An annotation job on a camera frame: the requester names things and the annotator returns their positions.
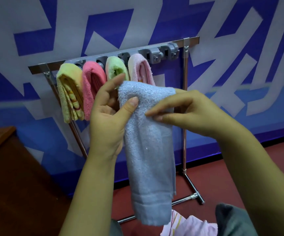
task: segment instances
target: left hand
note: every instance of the left hand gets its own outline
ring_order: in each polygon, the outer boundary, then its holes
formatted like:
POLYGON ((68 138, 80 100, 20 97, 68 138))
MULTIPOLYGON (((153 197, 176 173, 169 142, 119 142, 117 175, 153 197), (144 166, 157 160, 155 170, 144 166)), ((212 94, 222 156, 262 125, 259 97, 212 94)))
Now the left hand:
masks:
POLYGON ((138 106, 138 98, 129 99, 119 109, 117 86, 125 75, 108 80, 98 91, 90 119, 89 155, 102 161, 116 160, 123 146, 124 128, 138 106))

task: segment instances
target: towel rack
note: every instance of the towel rack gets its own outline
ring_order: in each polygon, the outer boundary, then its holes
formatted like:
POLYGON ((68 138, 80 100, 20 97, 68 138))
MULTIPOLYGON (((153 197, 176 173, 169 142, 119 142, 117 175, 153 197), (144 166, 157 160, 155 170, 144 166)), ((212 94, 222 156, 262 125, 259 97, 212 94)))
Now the towel rack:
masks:
MULTIPOLYGON (((92 55, 92 56, 85 56, 75 59, 69 59, 69 60, 61 60, 61 61, 55 61, 50 63, 41 63, 38 65, 29 66, 30 72, 35 74, 41 74, 43 73, 44 76, 47 79, 48 84, 50 85, 54 95, 56 96, 59 104, 59 94, 56 86, 56 79, 53 76, 52 71, 56 71, 60 69, 61 64, 63 63, 73 63, 80 68, 83 68, 83 65, 86 61, 95 61, 105 70, 105 64, 106 60, 109 56, 118 56, 124 64, 127 66, 129 57, 135 53, 140 53, 143 55, 150 64, 156 64, 160 63, 161 60, 175 60, 179 57, 179 48, 182 48, 182 58, 183 58, 183 89, 187 90, 188 88, 188 58, 189 58, 189 48, 195 46, 196 44, 199 44, 199 36, 196 37, 188 37, 184 39, 154 44, 154 45, 148 45, 143 47, 137 47, 137 48, 131 48, 126 50, 119 50, 109 53, 103 53, 98 55, 92 55)), ((69 127, 71 128, 71 131, 77 141, 78 146, 81 149, 82 155, 84 158, 87 158, 86 149, 84 146, 84 143, 81 140, 80 134, 77 131, 77 127, 74 121, 71 121, 69 123, 69 127)), ((199 191, 196 189, 194 184, 192 183, 191 179, 187 175, 187 168, 186 168, 186 162, 187 162, 187 131, 183 129, 183 157, 182 157, 182 164, 183 164, 183 171, 182 175, 186 179, 186 181, 189 183, 189 186, 193 190, 193 194, 175 200, 171 203, 172 206, 180 204, 182 202, 186 202, 191 199, 198 199, 200 204, 204 204, 204 200, 202 196, 200 195, 199 191)), ((124 223, 130 220, 135 219, 135 216, 129 216, 124 219, 118 220, 118 223, 124 223)))

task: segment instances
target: pink cloth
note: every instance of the pink cloth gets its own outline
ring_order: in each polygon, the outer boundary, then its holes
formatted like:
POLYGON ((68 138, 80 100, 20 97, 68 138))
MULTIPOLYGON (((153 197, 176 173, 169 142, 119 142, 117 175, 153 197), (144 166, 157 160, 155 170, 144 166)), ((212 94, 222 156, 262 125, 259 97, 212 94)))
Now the pink cloth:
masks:
POLYGON ((128 69, 131 81, 143 82, 155 86, 151 67, 143 55, 134 54, 130 56, 128 69))
POLYGON ((107 82, 107 76, 98 63, 87 61, 83 66, 82 77, 85 120, 89 121, 94 99, 100 87, 107 82))
POLYGON ((185 219, 177 211, 171 211, 171 221, 163 227, 160 236, 217 236, 218 225, 194 216, 185 219))

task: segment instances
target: painted wall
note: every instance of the painted wall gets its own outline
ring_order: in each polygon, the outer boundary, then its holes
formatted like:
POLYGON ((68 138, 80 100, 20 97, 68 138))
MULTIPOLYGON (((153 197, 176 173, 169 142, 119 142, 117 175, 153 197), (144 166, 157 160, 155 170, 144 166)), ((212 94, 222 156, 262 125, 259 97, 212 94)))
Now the painted wall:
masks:
MULTIPOLYGON (((32 155, 67 191, 84 164, 42 75, 30 65, 200 36, 190 51, 197 89, 260 141, 284 136, 284 0, 0 0, 0 127, 14 125, 32 155)), ((156 83, 182 86, 182 59, 152 66, 156 83)), ((88 123, 77 122, 89 142, 88 123)), ((174 128, 176 163, 181 130, 174 128)), ((188 132, 188 160, 213 155, 188 132)), ((116 181, 127 178, 124 151, 116 181)))

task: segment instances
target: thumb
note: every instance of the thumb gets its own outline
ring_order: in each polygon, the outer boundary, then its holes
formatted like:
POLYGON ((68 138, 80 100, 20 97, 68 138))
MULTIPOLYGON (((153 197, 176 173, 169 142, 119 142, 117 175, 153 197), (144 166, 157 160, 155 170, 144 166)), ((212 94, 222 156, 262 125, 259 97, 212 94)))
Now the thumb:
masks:
POLYGON ((139 104, 139 99, 137 97, 133 97, 129 99, 121 108, 120 110, 115 114, 115 117, 118 119, 118 121, 125 126, 128 122, 131 115, 136 110, 137 106, 139 104))
POLYGON ((185 125, 187 123, 185 117, 185 114, 181 113, 164 113, 161 115, 154 116, 153 119, 158 122, 174 125, 185 129, 185 125))

